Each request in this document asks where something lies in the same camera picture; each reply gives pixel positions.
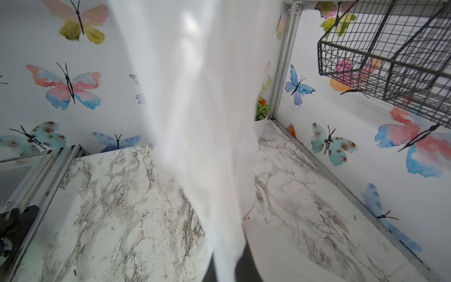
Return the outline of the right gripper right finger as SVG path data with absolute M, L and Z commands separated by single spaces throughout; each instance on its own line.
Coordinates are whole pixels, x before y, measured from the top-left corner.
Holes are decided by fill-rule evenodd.
M 263 282 L 248 243 L 236 265 L 236 282 Z

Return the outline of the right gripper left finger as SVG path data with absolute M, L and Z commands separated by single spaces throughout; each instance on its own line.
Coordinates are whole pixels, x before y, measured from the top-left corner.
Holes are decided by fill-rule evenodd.
M 209 266 L 206 273 L 202 279 L 202 282 L 217 282 L 216 269 L 214 265 L 214 258 L 211 257 Z

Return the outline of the white printed plastic bag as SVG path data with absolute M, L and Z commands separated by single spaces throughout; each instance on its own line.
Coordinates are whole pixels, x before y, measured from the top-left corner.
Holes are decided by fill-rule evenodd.
M 256 107 L 274 1 L 110 1 L 149 129 L 205 232 L 220 282 L 237 280 L 254 205 Z

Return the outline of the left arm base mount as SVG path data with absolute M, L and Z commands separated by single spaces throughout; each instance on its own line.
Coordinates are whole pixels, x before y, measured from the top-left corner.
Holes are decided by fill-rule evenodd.
M 24 211 L 13 208 L 1 214 L 1 281 L 7 281 L 17 261 L 21 246 L 33 225 L 40 208 L 28 206 Z

